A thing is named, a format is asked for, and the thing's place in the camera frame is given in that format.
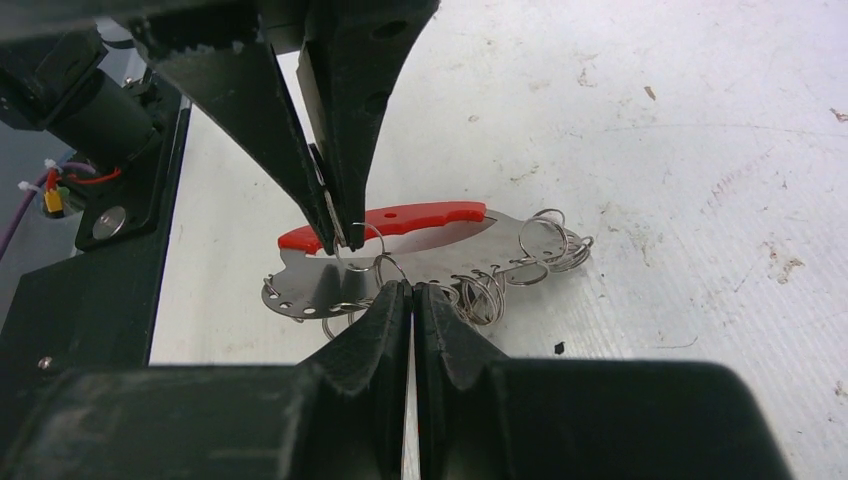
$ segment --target white table surface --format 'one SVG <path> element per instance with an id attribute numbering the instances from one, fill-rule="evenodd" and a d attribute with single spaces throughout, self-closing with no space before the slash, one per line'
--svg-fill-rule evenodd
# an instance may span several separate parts
<path id="1" fill-rule="evenodd" d="M 389 102 L 368 206 L 562 209 L 592 259 L 510 290 L 495 345 L 727 365 L 798 478 L 846 478 L 847 25 L 837 0 L 444 0 Z M 259 288 L 304 219 L 192 115 L 151 363 L 297 362 L 320 322 Z"/>

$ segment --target white cable tie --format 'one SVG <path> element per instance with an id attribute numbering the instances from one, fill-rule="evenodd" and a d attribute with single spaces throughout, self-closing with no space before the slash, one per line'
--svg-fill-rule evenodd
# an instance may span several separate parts
<path id="1" fill-rule="evenodd" d="M 44 159 L 44 166 L 47 167 L 48 169 L 53 168 L 57 172 L 62 173 L 62 167 L 60 167 L 59 164 L 56 163 L 56 161 L 53 160 L 52 158 L 45 158 Z"/>
<path id="2" fill-rule="evenodd" d="M 26 192 L 27 190 L 32 190 L 33 192 L 41 191 L 40 188 L 26 181 L 18 183 L 18 188 L 21 189 L 22 192 Z"/>

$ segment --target metal keychain tool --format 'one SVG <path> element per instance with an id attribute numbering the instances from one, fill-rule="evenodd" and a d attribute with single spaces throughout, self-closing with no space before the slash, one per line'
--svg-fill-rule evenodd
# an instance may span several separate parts
<path id="1" fill-rule="evenodd" d="M 547 216 L 554 213 L 559 220 Z M 474 236 L 413 253 L 390 254 L 382 241 L 384 234 L 485 219 L 494 223 Z M 367 308 L 382 283 L 381 263 L 388 261 L 413 283 L 438 284 L 469 322 L 490 325 L 504 314 L 506 285 L 538 283 L 549 273 L 570 270 L 589 257 L 594 240 L 566 229 L 564 219 L 559 210 L 545 209 L 522 222 L 476 202 L 371 210 L 362 223 L 366 238 L 380 238 L 383 249 L 375 257 L 357 259 L 367 261 L 367 267 L 347 263 L 338 252 L 336 258 L 307 257 L 317 252 L 320 242 L 304 227 L 280 237 L 286 269 L 264 279 L 262 300 L 298 322 L 323 319 L 324 331 L 332 338 L 326 319 L 347 314 L 352 322 L 354 312 Z M 544 228 L 527 228 L 534 223 Z"/>

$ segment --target black metal frame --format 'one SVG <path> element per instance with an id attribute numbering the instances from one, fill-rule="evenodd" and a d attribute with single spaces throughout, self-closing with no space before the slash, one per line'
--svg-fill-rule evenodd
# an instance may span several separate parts
<path id="1" fill-rule="evenodd" d="M 0 333 L 0 452 L 67 368 L 148 362 L 190 112 L 173 87 L 151 81 L 165 126 L 158 160 L 145 167 L 161 179 L 156 211 L 134 236 L 21 277 Z"/>

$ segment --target stain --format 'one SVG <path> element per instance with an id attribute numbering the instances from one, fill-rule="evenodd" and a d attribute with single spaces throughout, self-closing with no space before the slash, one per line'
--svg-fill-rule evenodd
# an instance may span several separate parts
<path id="1" fill-rule="evenodd" d="M 574 51 L 574 58 L 577 59 L 580 63 L 591 62 L 592 60 L 598 58 L 598 53 L 581 53 L 577 50 Z"/>
<path id="2" fill-rule="evenodd" d="M 837 120 L 839 120 L 839 123 L 848 122 L 848 115 L 837 111 L 835 108 L 831 108 L 830 113 L 832 113 L 833 116 L 836 117 Z"/>
<path id="3" fill-rule="evenodd" d="M 244 350 L 253 350 L 254 348 L 256 348 L 256 342 L 243 342 L 240 344 L 231 343 L 224 348 L 224 351 L 226 353 L 235 353 Z"/>
<path id="4" fill-rule="evenodd" d="M 533 164 L 533 166 L 532 166 L 532 167 L 530 167 L 530 171 L 529 171 L 529 172 L 527 172 L 527 173 L 522 173 L 521 175 L 519 175 L 519 176 L 517 176 L 517 177 L 509 177 L 509 181 L 511 181 L 512 183 L 514 183 L 514 184 L 518 185 L 519 183 L 521 183 L 521 181 L 522 181 L 522 180 L 526 179 L 527 177 L 529 177 L 529 176 L 531 176 L 531 175 L 535 175 L 535 174 L 536 174 L 536 172 L 538 172 L 538 171 L 539 171 L 539 164 L 538 164 L 538 163 Z"/>
<path id="5" fill-rule="evenodd" d="M 771 158 L 771 151 L 774 150 L 772 146 L 759 157 L 749 161 L 745 165 L 735 170 L 731 170 L 721 178 L 718 179 L 714 185 L 710 187 L 710 193 L 712 194 L 712 198 L 708 198 L 706 201 L 706 206 L 712 210 L 718 209 L 722 205 L 722 201 L 724 197 L 733 193 L 733 186 L 736 182 L 741 179 L 747 178 L 755 174 L 759 171 L 760 167 L 766 163 Z"/>
<path id="6" fill-rule="evenodd" d="M 627 237 L 630 239 L 630 243 L 633 245 L 633 248 L 642 253 L 642 263 L 644 263 L 646 267 L 650 267 L 650 250 L 657 244 L 658 241 L 661 241 L 662 237 L 657 236 L 654 238 L 650 233 L 648 233 L 650 231 L 650 227 L 647 225 L 640 228 L 639 224 L 636 223 L 633 227 L 634 228 L 632 229 L 625 228 Z"/>
<path id="7" fill-rule="evenodd" d="M 581 87 L 595 88 L 598 86 L 597 83 L 591 83 L 589 79 L 586 77 L 586 69 L 580 72 L 580 75 L 577 77 L 577 84 Z"/>
<path id="8" fill-rule="evenodd" d="M 763 245 L 769 249 L 769 262 L 771 263 L 769 278 L 780 285 L 789 283 L 789 275 L 795 268 L 805 266 L 800 258 L 780 252 L 773 242 L 763 242 Z"/>
<path id="9" fill-rule="evenodd" d="M 539 90 L 548 88 L 551 86 L 550 80 L 538 80 L 535 82 L 530 82 L 527 84 L 527 88 L 530 89 L 531 92 L 538 92 Z"/>
<path id="10" fill-rule="evenodd" d="M 697 342 L 697 341 L 698 341 L 698 336 L 695 335 L 695 338 L 693 338 L 691 342 L 684 344 L 684 345 L 657 345 L 653 348 L 659 349 L 659 350 L 677 350 L 678 348 L 689 348 L 692 345 L 695 345 L 695 342 Z"/>
<path id="11" fill-rule="evenodd" d="M 785 285 L 789 283 L 789 274 L 795 267 L 803 267 L 804 262 L 797 258 L 790 259 L 783 265 L 783 271 L 777 276 L 777 283 Z"/>

